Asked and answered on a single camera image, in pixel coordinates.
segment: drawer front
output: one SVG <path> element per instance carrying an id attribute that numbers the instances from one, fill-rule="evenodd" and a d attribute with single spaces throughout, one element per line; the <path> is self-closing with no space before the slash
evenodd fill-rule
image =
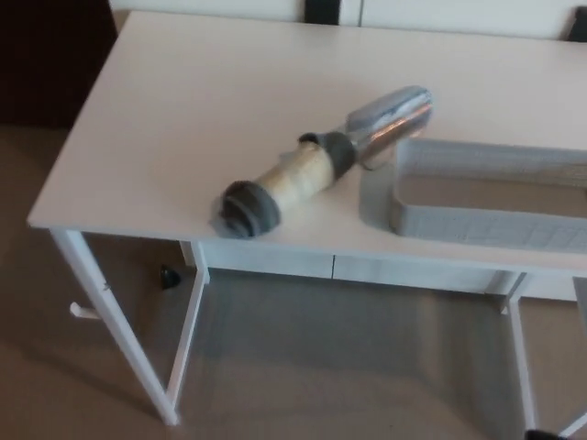
<path id="1" fill-rule="evenodd" d="M 494 283 L 487 293 L 507 295 L 515 286 L 519 276 L 519 272 L 502 272 L 500 278 L 496 279 L 498 282 Z M 522 291 L 522 296 L 545 300 L 577 301 L 573 279 L 560 275 L 531 274 L 529 283 Z"/>
<path id="2" fill-rule="evenodd" d="M 203 244 L 208 267 L 302 277 L 331 278 L 332 254 L 226 240 Z"/>
<path id="3" fill-rule="evenodd" d="M 461 269 L 450 265 L 336 256 L 336 280 L 375 282 L 441 291 L 485 293 L 492 269 Z"/>

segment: white metal leg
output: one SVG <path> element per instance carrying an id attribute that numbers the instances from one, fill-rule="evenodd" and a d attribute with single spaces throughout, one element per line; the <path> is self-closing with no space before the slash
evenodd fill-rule
<path id="1" fill-rule="evenodd" d="M 82 233 L 53 229 L 51 234 L 161 418 L 166 424 L 177 424 L 179 422 L 177 412 L 165 394 L 157 374 L 128 324 L 127 318 L 122 313 L 110 286 L 106 283 Z"/>
<path id="2" fill-rule="evenodd" d="M 100 316 L 98 316 L 98 313 L 95 312 L 95 310 L 82 307 L 77 302 L 72 302 L 72 304 L 70 305 L 70 314 L 72 314 L 76 318 L 81 319 L 101 319 Z"/>
<path id="3" fill-rule="evenodd" d="M 583 329 L 585 330 L 585 334 L 587 335 L 587 280 L 575 278 L 573 279 L 573 283 L 575 284 L 575 294 L 577 295 L 577 305 L 579 306 L 579 315 L 581 317 L 583 323 Z M 575 434 L 579 431 L 583 426 L 587 424 L 587 412 L 577 418 L 574 422 L 572 422 L 569 426 L 565 429 L 560 431 L 560 435 L 563 437 L 568 437 L 570 435 Z"/>
<path id="4" fill-rule="evenodd" d="M 195 259 L 194 251 L 192 250 L 192 243 L 189 241 L 180 241 L 180 248 L 182 248 L 185 265 L 193 268 L 195 266 Z"/>
<path id="5" fill-rule="evenodd" d="M 530 283 L 531 276 L 522 273 L 512 289 L 507 293 L 504 302 L 504 309 L 509 314 L 510 325 L 512 328 L 512 337 L 514 339 L 515 366 L 520 381 L 520 391 L 522 395 L 522 409 L 524 411 L 524 425 L 526 429 L 537 427 L 536 405 L 534 402 L 534 392 L 532 390 L 532 381 L 530 380 L 530 369 L 526 356 L 526 345 L 524 342 L 524 332 L 522 330 L 522 318 L 520 316 L 519 300 Z"/>
<path id="6" fill-rule="evenodd" d="M 565 429 L 560 431 L 560 436 L 561 437 L 569 437 L 569 436 L 575 434 L 581 428 L 583 428 L 583 426 L 586 424 L 587 424 L 587 412 L 584 415 L 582 415 L 581 417 L 579 417 L 577 420 L 575 420 L 573 423 L 571 423 L 569 426 L 567 426 Z"/>
<path id="7" fill-rule="evenodd" d="M 183 376 L 187 366 L 188 357 L 190 354 L 190 346 L 192 345 L 192 338 L 194 336 L 195 323 L 202 302 L 204 286 L 210 281 L 210 274 L 205 263 L 204 251 L 200 243 L 194 242 L 190 246 L 192 259 L 197 266 L 197 273 L 195 275 L 194 288 L 192 289 L 192 296 L 187 307 L 185 321 L 183 321 L 182 336 L 177 347 L 175 360 L 173 362 L 172 375 L 169 380 L 167 388 L 167 396 L 171 400 L 173 406 L 177 406 L 177 401 L 180 398 L 183 385 Z"/>

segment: white wall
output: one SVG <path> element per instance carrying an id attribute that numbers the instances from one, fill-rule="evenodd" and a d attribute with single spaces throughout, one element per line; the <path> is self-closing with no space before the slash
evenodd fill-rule
<path id="1" fill-rule="evenodd" d="M 365 0 L 362 25 L 559 39 L 584 0 Z"/>
<path id="2" fill-rule="evenodd" d="M 340 23 L 559 39 L 581 0 L 342 0 Z M 119 26 L 131 9 L 297 21 L 304 0 L 110 0 Z"/>
<path id="3" fill-rule="evenodd" d="M 304 0 L 110 0 L 110 5 L 117 24 L 133 9 L 280 21 L 299 21 L 304 13 Z M 359 11 L 360 0 L 342 0 L 340 24 L 357 26 Z"/>

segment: metal cylinder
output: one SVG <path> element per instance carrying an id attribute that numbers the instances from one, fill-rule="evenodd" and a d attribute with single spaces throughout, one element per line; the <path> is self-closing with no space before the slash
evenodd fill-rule
<path id="1" fill-rule="evenodd" d="M 432 94 L 410 85 L 350 113 L 344 132 L 358 154 L 358 162 L 372 169 L 398 140 L 419 133 L 432 115 Z"/>

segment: white desk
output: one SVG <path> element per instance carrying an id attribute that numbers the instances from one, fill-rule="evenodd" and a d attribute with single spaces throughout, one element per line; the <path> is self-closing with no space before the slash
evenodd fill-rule
<path id="1" fill-rule="evenodd" d="M 230 240 L 210 225 L 229 183 L 407 84 L 435 97 L 428 137 L 587 149 L 587 45 L 131 15 L 28 221 L 51 230 L 166 423 L 178 423 L 207 268 L 219 267 L 509 293 L 526 424 L 536 425 L 517 299 L 536 274 L 587 276 L 586 256 L 395 236 L 385 175 L 359 168 L 267 236 Z M 167 391 L 81 232 L 176 239 L 195 262 Z"/>

